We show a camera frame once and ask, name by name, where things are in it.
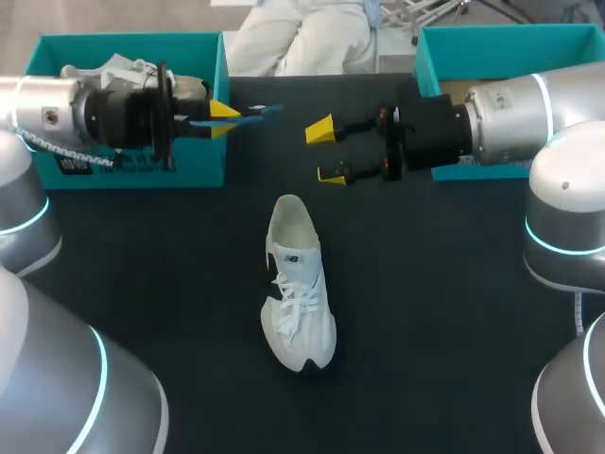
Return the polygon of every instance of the metal screw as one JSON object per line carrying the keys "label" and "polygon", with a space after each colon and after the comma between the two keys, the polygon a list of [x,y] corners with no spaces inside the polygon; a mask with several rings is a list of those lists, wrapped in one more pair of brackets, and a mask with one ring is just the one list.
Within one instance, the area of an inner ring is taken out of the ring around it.
{"label": "metal screw", "polygon": [[44,120],[49,125],[56,125],[59,122],[59,115],[55,111],[48,111],[44,114]]}

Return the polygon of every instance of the white pants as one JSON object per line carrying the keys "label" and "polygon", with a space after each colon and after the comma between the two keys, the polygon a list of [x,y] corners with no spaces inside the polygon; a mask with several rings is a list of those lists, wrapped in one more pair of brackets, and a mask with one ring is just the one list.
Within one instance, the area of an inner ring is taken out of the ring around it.
{"label": "white pants", "polygon": [[231,76],[337,75],[372,58],[363,0],[265,0],[227,52]]}

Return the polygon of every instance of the label on box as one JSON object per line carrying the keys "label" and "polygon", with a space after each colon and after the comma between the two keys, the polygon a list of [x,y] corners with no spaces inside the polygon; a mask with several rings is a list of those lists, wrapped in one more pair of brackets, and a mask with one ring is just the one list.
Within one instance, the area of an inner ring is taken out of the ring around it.
{"label": "label on box", "polygon": [[91,165],[79,159],[68,158],[55,154],[55,160],[59,165],[60,173],[63,175],[93,175]]}

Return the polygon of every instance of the black tabletop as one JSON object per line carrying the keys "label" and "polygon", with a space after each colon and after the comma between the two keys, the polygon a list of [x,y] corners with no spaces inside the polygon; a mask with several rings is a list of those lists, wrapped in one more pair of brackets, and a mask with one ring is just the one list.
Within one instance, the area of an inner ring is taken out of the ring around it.
{"label": "black tabletop", "polygon": [[[160,378],[166,454],[539,452],[531,391],[575,326],[573,296],[524,267],[527,182],[317,182],[317,164],[382,142],[308,148],[304,127],[372,113],[402,77],[233,79],[234,106],[285,111],[231,135],[223,188],[51,193],[64,245],[31,281]],[[286,193],[315,222],[337,320],[314,377],[286,371],[260,324]]]}

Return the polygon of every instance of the teal box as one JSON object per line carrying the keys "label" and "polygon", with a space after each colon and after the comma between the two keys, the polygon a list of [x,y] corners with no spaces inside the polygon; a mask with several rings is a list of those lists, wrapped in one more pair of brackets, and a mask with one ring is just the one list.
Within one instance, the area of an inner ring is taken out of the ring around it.
{"label": "teal box", "polygon": [[[605,36],[595,25],[452,26],[421,31],[414,75],[423,96],[440,81],[511,79],[605,60]],[[526,178],[526,166],[433,168],[434,180]]]}
{"label": "teal box", "polygon": [[[229,104],[229,75],[222,33],[119,33],[43,35],[26,69],[30,76],[57,77],[65,64],[91,69],[114,53],[155,64],[165,61],[174,74],[206,80],[214,99]],[[92,175],[63,175],[51,153],[34,153],[47,189],[218,187],[223,184],[227,138],[174,141],[176,170],[151,160],[151,150],[125,151],[119,169],[92,166]],[[109,148],[95,154],[113,156]]]}

